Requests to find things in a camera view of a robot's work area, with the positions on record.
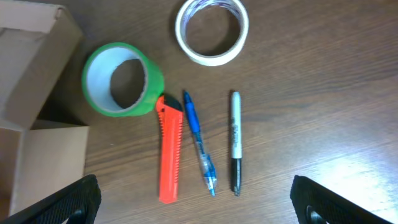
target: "masking tape roll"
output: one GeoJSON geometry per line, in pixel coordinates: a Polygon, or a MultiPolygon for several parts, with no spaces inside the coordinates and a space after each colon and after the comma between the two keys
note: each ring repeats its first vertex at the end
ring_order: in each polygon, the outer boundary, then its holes
{"type": "Polygon", "coordinates": [[[234,59],[243,48],[248,36],[249,18],[246,9],[239,0],[188,0],[181,7],[175,21],[175,35],[182,50],[196,63],[206,66],[223,65],[234,59]],[[187,44],[186,28],[192,16],[208,6],[219,6],[229,10],[239,21],[241,28],[238,40],[225,53],[215,56],[204,56],[193,51],[187,44]]]}

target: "cardboard box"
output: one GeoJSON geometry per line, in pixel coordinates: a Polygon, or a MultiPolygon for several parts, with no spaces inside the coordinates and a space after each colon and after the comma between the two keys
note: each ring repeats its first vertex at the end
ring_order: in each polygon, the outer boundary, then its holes
{"type": "Polygon", "coordinates": [[[82,37],[63,6],[0,0],[0,220],[83,177],[88,127],[35,122],[82,37]]]}
{"type": "Polygon", "coordinates": [[[31,127],[82,37],[63,6],[0,0],[0,128],[31,127]]]}
{"type": "Polygon", "coordinates": [[[88,128],[37,121],[35,130],[0,129],[0,220],[83,177],[88,128]]]}

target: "marker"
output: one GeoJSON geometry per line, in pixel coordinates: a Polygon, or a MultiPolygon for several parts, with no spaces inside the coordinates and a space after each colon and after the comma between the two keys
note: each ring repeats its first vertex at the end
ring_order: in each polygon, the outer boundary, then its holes
{"type": "Polygon", "coordinates": [[[241,129],[241,96],[238,92],[232,94],[231,99],[231,188],[235,196],[241,194],[242,184],[242,129],[241,129]]]}

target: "green tape roll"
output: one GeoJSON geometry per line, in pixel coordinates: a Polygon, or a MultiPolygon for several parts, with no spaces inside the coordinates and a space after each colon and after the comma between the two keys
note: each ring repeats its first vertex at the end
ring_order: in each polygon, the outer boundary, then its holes
{"type": "Polygon", "coordinates": [[[139,116],[154,109],[164,90],[164,78],[159,67],[135,47],[125,43],[106,44],[96,50],[83,70],[83,92],[89,104],[106,116],[139,116]],[[115,69],[130,59],[139,59],[144,68],[144,89],[130,107],[120,107],[111,94],[111,78],[115,69]]]}

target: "wooden table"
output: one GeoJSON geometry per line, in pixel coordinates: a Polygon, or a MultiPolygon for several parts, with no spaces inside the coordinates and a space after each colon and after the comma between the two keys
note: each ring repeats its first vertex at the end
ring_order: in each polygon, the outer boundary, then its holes
{"type": "MultiPolygon", "coordinates": [[[[96,223],[297,223],[289,199],[296,174],[398,222],[397,1],[243,0],[246,44],[220,67],[193,63],[178,46],[173,28],[183,0],[42,2],[66,5],[86,35],[52,98],[90,125],[85,173],[96,174],[102,191],[96,223]],[[186,120],[178,202],[164,205],[155,111],[107,118],[88,106],[83,63],[99,46],[119,41],[159,65],[167,93],[181,100],[183,89],[190,92],[218,171],[215,198],[186,120]],[[228,180],[230,90],[243,101],[239,198],[228,180]]],[[[214,12],[201,12],[188,29],[204,53],[236,38],[231,16],[214,12]]]]}

